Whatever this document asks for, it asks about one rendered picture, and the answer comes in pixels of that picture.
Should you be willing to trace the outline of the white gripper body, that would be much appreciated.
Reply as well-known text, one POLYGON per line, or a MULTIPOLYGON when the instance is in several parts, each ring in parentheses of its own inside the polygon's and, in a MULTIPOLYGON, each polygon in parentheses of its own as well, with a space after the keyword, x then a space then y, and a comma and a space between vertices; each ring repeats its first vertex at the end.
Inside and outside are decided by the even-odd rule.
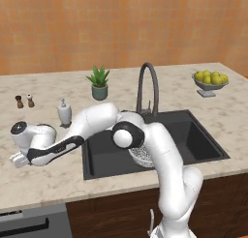
POLYGON ((20 168, 30 164, 26 155, 23 154, 22 152, 17 152, 16 154, 11 155, 10 161, 16 168, 20 168))

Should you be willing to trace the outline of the white speckled colander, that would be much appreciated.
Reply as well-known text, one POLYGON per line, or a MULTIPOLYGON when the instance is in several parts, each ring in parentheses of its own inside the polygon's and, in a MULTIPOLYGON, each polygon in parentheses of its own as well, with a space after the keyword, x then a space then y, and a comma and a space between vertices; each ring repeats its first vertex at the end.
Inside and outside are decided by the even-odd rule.
POLYGON ((129 149, 129 153, 136 164, 147 168, 154 166, 152 158, 144 146, 129 149))

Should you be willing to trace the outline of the dark grey sink faucet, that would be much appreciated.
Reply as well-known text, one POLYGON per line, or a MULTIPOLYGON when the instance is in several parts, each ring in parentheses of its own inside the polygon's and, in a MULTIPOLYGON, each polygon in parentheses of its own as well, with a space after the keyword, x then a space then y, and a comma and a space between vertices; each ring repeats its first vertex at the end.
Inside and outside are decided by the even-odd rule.
POLYGON ((140 68, 136 112, 141 113, 142 84, 143 84, 144 71, 146 68, 150 71, 151 78, 152 78, 152 83, 153 83, 152 115, 154 117, 156 117, 158 115, 158 106, 159 106, 159 84, 158 84, 158 78, 157 78, 156 72, 155 72, 152 64, 149 62, 143 63, 143 65, 140 68))

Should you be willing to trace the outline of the black kitchen sink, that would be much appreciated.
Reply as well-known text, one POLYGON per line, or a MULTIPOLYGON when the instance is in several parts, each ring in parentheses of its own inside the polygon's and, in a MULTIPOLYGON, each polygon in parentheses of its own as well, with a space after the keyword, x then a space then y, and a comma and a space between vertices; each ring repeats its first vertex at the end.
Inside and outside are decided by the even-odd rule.
MULTIPOLYGON (((142 115, 144 121, 162 123, 170 132, 184 164, 228 159, 229 155, 188 110, 142 115)), ((127 149, 118 148, 110 130, 94 134, 82 145, 83 179, 91 180, 147 171, 132 159, 127 149)))

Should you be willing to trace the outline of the grey dishwasher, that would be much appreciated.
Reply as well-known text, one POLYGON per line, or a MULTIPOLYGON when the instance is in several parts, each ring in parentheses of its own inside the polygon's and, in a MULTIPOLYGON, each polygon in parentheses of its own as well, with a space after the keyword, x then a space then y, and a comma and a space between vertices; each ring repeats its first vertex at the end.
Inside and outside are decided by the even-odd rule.
POLYGON ((48 229, 0 238, 73 238, 64 203, 0 213, 0 231, 44 223, 45 218, 49 219, 48 229))

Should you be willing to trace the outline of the white soap dispenser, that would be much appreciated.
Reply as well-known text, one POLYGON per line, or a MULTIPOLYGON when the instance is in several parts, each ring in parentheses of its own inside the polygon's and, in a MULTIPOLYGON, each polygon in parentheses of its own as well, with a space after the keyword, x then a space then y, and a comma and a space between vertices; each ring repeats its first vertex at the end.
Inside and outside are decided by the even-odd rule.
POLYGON ((65 100, 61 100, 61 104, 57 107, 57 113, 61 124, 63 126, 69 126, 72 122, 72 108, 69 104, 65 103, 65 100))

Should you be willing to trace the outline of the dark brown cabinet door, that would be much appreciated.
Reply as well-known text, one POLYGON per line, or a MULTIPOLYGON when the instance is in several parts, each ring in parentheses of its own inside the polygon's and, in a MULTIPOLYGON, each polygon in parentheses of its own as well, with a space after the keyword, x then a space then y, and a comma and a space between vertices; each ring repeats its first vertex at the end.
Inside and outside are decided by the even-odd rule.
POLYGON ((189 225, 198 238, 248 236, 248 173, 205 180, 189 225))
POLYGON ((66 204, 73 238, 148 238, 150 209, 159 218, 158 189, 66 204))

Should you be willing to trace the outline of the green plant in teal pot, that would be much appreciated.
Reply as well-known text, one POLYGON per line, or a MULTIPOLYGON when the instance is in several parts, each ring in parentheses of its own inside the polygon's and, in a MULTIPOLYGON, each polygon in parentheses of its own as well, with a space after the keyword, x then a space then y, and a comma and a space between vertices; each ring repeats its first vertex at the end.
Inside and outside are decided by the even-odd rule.
POLYGON ((97 101, 103 101, 108 96, 108 76, 109 72, 105 71, 105 66, 101 69, 94 66, 93 74, 87 77, 91 81, 92 97, 97 101))

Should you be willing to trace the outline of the grey footed fruit bowl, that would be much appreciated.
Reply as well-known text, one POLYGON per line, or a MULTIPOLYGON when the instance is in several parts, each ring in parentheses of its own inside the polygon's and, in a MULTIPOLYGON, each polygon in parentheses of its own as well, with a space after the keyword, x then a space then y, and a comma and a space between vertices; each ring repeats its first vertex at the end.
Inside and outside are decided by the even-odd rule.
POLYGON ((197 92, 204 98, 215 97, 215 91, 224 88, 228 83, 224 83, 221 85, 211 85, 211 84, 204 84, 200 81, 197 81, 194 76, 192 79, 195 81, 195 84, 199 87, 197 92))

